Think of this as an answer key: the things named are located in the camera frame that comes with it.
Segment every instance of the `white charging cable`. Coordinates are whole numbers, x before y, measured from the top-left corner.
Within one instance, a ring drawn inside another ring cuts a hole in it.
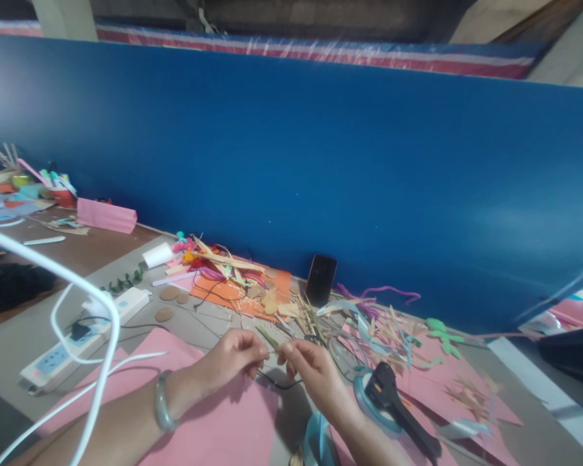
[[[104,362],[104,360],[103,359],[82,359],[81,357],[75,355],[71,351],[71,343],[69,343],[69,340],[67,338],[65,338],[60,327],[58,326],[58,322],[56,321],[56,314],[58,313],[58,308],[63,303],[65,296],[67,296],[67,293],[69,292],[69,290],[71,289],[72,286],[73,286],[73,283],[70,283],[67,286],[67,288],[65,288],[65,290],[60,294],[60,297],[56,301],[56,304],[54,304],[54,307],[52,308],[52,313],[50,314],[50,325],[52,326],[52,330],[54,330],[54,333],[58,337],[58,340],[63,344],[63,347],[65,348],[65,351],[67,352],[67,354],[69,355],[70,358],[72,358],[76,362],[79,362],[80,364],[99,364],[100,362]]]
[[[82,431],[82,436],[80,437],[80,442],[78,444],[78,448],[76,449],[76,452],[74,453],[74,456],[70,462],[70,466],[77,466],[80,463],[82,456],[84,455],[84,451],[86,450],[86,447],[89,443],[89,440],[91,439],[91,434],[93,433],[93,427],[95,426],[95,421],[97,420],[97,415],[99,414],[99,409],[100,409],[101,404],[102,404],[102,396],[104,395],[104,389],[106,388],[106,381],[108,379],[108,375],[111,372],[110,365],[112,364],[112,356],[114,355],[115,350],[117,349],[117,344],[119,342],[119,332],[120,332],[119,311],[117,310],[117,307],[115,306],[115,304],[111,298],[106,296],[99,288],[90,284],[85,279],[83,279],[81,276],[77,275],[75,272],[70,271],[67,267],[60,265],[59,263],[51,260],[50,258],[40,254],[39,252],[37,252],[29,247],[26,247],[26,246],[18,243],[17,241],[9,238],[8,236],[5,236],[2,233],[0,233],[0,246],[11,250],[15,254],[17,254],[25,259],[28,259],[31,262],[37,263],[38,265],[40,265],[44,269],[47,269],[47,270],[53,272],[54,274],[58,275],[59,277],[64,278],[68,282],[71,282],[72,284],[76,285],[78,288],[83,290],[85,293],[90,295],[92,298],[98,300],[108,310],[108,316],[110,318],[110,324],[111,324],[110,338],[108,340],[108,348],[106,350],[106,355],[104,356],[104,359],[101,362],[102,365],[101,365],[101,369],[99,371],[99,376],[97,377],[97,382],[95,384],[91,385],[86,390],[84,390],[82,393],[78,394],[75,398],[69,400],[61,407],[52,411],[50,414],[45,416],[43,419],[40,419],[33,427],[28,429],[26,432],[24,432],[24,434],[22,434],[19,438],[17,438],[15,440],[15,442],[13,442],[13,444],[11,444],[11,446],[9,446],[9,448],[6,451],[4,451],[4,453],[2,453],[2,455],[0,455],[0,464],[1,464],[5,460],[5,458],[28,435],[30,435],[31,432],[35,431],[41,424],[43,424],[46,420],[50,419],[50,417],[52,417],[54,414],[56,414],[60,410],[64,409],[69,404],[71,404],[73,401],[75,401],[75,399],[84,395],[88,390],[90,390],[94,386],[96,386],[95,393],[93,394],[93,401],[91,402],[91,409],[89,411],[89,415],[87,416],[86,423],[85,423],[84,429]],[[68,289],[63,292],[63,295],[61,295],[61,297],[59,298],[59,301],[57,302],[56,306],[54,306],[54,309],[52,310],[52,316],[55,316],[55,314],[58,310],[58,306],[62,303],[62,300],[64,299],[67,291],[68,291]],[[56,333],[56,336],[59,338],[59,340],[63,341],[62,339],[64,338],[64,336],[62,335],[62,332],[60,331],[60,329],[58,329],[58,326],[54,327],[52,325],[52,328],[53,328],[54,332]],[[68,347],[64,343],[63,343],[63,345],[65,346],[65,349],[67,351],[69,351]],[[165,354],[165,353],[152,353],[152,354],[148,354],[148,355],[138,355],[138,356],[135,356],[132,358],[127,358],[125,361],[122,361],[120,364],[118,364],[115,367],[115,369],[117,369],[119,366],[122,366],[123,364],[127,363],[128,361],[133,361],[134,359],[146,359],[148,357],[160,356],[162,354]]]

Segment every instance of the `blue board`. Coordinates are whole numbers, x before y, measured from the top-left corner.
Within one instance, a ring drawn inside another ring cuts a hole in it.
[[[583,286],[583,89],[0,36],[0,141],[84,197],[501,331]]]

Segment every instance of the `smartphone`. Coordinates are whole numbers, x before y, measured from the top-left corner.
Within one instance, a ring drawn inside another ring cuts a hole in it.
[[[322,307],[328,302],[336,271],[337,261],[335,259],[321,254],[313,256],[305,288],[306,297],[312,306]]]

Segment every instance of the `bracelet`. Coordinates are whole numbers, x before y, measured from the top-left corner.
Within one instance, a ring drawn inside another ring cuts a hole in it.
[[[168,406],[166,405],[164,387],[166,386],[166,378],[170,373],[170,370],[165,370],[157,378],[157,383],[155,384],[155,418],[160,429],[164,430],[164,432],[175,432],[175,429],[180,424],[179,421],[174,421],[170,417]]]

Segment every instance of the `power strip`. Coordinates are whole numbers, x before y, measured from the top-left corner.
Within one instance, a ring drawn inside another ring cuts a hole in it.
[[[117,299],[115,305],[119,310],[121,325],[127,323],[134,315],[149,303],[149,291],[138,288],[130,288]],[[88,325],[91,331],[79,340],[71,340],[71,334],[67,337],[71,341],[69,349],[76,356],[87,359],[108,341],[110,322],[101,322]],[[40,392],[49,393],[70,376],[80,363],[67,355],[62,343],[55,344],[45,353],[32,361],[19,374],[30,383],[28,393],[36,395]]]

